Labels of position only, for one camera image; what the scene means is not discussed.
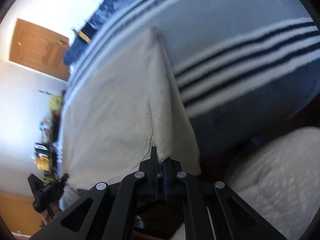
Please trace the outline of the beige knit sweater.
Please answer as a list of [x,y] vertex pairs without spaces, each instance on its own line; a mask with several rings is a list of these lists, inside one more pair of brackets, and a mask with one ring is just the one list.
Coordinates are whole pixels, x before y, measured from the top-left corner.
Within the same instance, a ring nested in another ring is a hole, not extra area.
[[200,174],[195,134],[163,42],[150,28],[103,54],[88,77],[68,86],[59,149],[69,180],[61,208],[96,183],[114,184],[136,172],[152,147],[160,162],[172,158]]

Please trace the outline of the yellow box on shelf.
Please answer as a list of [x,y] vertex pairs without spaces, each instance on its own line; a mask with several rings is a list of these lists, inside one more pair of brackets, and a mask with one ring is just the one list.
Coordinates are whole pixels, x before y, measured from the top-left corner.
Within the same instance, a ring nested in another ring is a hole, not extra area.
[[35,164],[38,170],[50,171],[50,159],[46,155],[36,155]]

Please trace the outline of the dark cluttered side shelf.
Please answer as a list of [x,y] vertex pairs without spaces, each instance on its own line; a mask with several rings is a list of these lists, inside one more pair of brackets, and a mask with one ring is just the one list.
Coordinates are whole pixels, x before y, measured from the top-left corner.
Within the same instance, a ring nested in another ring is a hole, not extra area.
[[40,122],[40,142],[34,143],[34,154],[32,155],[34,163],[36,155],[46,155],[50,159],[50,171],[41,170],[43,172],[43,179],[46,182],[51,182],[62,176],[62,151],[58,142],[59,128],[60,116],[50,110]]

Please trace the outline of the yellow plastic bag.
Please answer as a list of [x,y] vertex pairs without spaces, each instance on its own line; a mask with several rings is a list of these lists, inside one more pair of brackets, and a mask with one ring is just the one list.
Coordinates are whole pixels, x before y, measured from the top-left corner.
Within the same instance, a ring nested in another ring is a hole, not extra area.
[[48,108],[56,113],[60,113],[62,109],[63,98],[59,95],[50,95]]

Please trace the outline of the wooden door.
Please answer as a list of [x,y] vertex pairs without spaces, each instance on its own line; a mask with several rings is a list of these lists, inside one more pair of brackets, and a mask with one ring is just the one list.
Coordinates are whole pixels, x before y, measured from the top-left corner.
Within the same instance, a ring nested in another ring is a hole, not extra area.
[[69,39],[52,30],[17,19],[11,40],[9,60],[63,81],[69,77],[69,67],[63,56]]

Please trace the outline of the blue striped bed blanket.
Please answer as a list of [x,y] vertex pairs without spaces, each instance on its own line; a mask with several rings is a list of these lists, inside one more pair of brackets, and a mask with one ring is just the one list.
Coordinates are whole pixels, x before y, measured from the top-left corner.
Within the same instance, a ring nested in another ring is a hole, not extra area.
[[319,59],[319,31],[300,0],[133,0],[96,33],[68,81],[91,74],[153,28],[161,36],[200,155],[305,105],[272,82]]

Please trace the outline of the rolled blue patterned quilt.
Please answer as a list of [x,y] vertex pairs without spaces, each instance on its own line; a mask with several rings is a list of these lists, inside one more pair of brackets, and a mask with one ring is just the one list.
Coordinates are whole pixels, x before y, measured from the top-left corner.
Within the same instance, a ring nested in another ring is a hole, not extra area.
[[64,64],[67,66],[75,64],[102,26],[118,10],[132,1],[133,0],[102,0],[92,16],[86,20],[83,27],[75,31],[75,39],[63,56]]

